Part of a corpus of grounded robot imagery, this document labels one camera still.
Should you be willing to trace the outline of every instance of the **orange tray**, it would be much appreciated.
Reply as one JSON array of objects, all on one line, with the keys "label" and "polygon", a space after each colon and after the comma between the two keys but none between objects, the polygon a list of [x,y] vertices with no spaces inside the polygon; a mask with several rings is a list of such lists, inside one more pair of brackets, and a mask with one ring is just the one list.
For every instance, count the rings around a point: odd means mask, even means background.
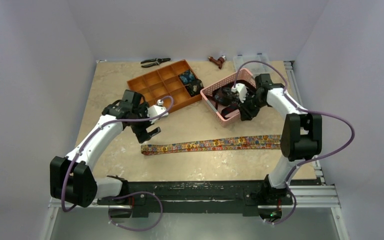
[{"label": "orange tray", "polygon": [[[190,70],[197,79],[199,78],[188,62],[181,60],[128,80],[127,85],[130,90],[142,94],[150,106],[164,96],[172,96],[174,105],[169,111],[172,113],[202,99],[200,94],[190,96],[180,80],[179,75],[187,70]],[[170,100],[165,100],[163,106],[168,108]]]}]

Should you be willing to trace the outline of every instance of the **gray wall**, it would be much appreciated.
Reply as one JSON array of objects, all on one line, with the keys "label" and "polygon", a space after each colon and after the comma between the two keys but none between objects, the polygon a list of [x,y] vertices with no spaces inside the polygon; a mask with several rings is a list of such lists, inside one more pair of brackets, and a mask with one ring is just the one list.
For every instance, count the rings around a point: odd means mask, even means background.
[{"label": "gray wall", "polygon": [[[351,239],[384,239],[384,0],[330,0],[295,63],[306,107],[351,121],[356,138],[323,161]],[[324,121],[324,152],[349,130]]]},{"label": "gray wall", "polygon": [[99,59],[294,60],[328,0],[68,0]]},{"label": "gray wall", "polygon": [[93,71],[66,0],[0,1],[0,239],[38,239],[49,163],[74,146]]}]

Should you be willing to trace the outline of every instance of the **pink basket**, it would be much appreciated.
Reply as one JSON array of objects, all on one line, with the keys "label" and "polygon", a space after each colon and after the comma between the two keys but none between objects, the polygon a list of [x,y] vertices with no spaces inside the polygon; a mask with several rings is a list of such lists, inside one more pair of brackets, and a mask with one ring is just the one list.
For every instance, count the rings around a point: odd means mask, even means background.
[{"label": "pink basket", "polygon": [[[209,108],[209,110],[214,114],[214,116],[217,118],[217,121],[223,126],[226,127],[227,125],[233,123],[234,121],[241,119],[241,114],[239,113],[239,110],[235,110],[226,117],[229,117],[228,119],[224,119],[220,112],[225,108],[223,106],[218,106],[218,110],[215,107],[214,101],[208,99],[206,95],[211,96],[213,94],[213,91],[216,89],[219,89],[223,87],[224,85],[227,85],[229,83],[232,83],[235,81],[235,75],[236,72],[233,73],[232,75],[229,75],[226,78],[223,78],[222,80],[205,87],[201,90],[201,96],[202,96],[202,101],[205,103],[205,105]],[[246,68],[242,68],[239,71],[239,76],[237,77],[238,80],[245,80],[254,87],[256,86],[256,82],[254,81],[253,74]]]}]

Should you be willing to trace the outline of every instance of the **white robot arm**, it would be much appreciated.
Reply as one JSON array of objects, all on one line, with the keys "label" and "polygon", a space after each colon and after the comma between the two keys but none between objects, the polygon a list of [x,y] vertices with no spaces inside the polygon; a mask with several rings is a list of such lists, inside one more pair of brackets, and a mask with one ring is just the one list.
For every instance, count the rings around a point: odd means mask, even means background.
[{"label": "white robot arm", "polygon": [[140,93],[126,90],[123,99],[102,111],[98,123],[74,150],[64,158],[56,156],[51,161],[51,196],[82,207],[87,207],[94,199],[118,196],[123,186],[122,178],[107,176],[95,179],[92,175],[99,157],[128,126],[139,143],[151,139],[161,130],[157,127],[147,132],[147,128],[168,114],[162,100],[149,107]]},{"label": "white robot arm", "polygon": [[[282,156],[273,172],[265,179],[266,188],[276,192],[286,189],[299,163],[321,152],[322,116],[301,111],[306,109],[285,91],[283,84],[273,83],[269,74],[258,75],[255,83],[256,92],[253,94],[248,93],[242,83],[234,84],[232,92],[240,100],[238,108],[242,121],[253,119],[264,106],[273,107],[284,119],[280,140]],[[305,134],[301,134],[302,129],[306,131]]]},{"label": "white robot arm", "polygon": [[[245,86],[240,83],[233,86],[232,92],[237,93],[240,99],[238,109],[242,121],[251,120],[264,106],[273,107],[284,119],[280,140],[282,156],[274,171],[264,179],[261,191],[264,197],[271,196],[278,199],[279,195],[286,193],[287,182],[298,169],[297,164],[320,153],[322,117],[298,110],[304,108],[284,91],[282,84],[272,83],[270,75],[257,76],[255,83],[256,93],[248,93]],[[140,143],[160,132],[160,128],[151,132],[147,132],[146,128],[156,119],[168,115],[168,111],[162,106],[162,101],[149,107],[146,102],[140,103],[142,99],[140,93],[126,90],[122,100],[104,109],[96,126],[73,151],[64,158],[56,156],[52,160],[50,164],[52,197],[87,207],[94,199],[121,194],[125,179],[117,176],[95,179],[92,170],[106,147],[127,126],[132,128]],[[306,134],[301,134],[301,128],[307,131]]]}]

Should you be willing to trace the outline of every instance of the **colorful lanyard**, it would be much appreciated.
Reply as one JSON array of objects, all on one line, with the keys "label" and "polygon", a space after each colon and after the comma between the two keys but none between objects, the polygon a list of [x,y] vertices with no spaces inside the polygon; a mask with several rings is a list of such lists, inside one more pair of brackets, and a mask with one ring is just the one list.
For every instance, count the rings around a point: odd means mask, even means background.
[{"label": "colorful lanyard", "polygon": [[236,136],[167,145],[144,144],[140,146],[140,152],[143,155],[157,155],[222,150],[281,149],[280,141],[281,135]]}]

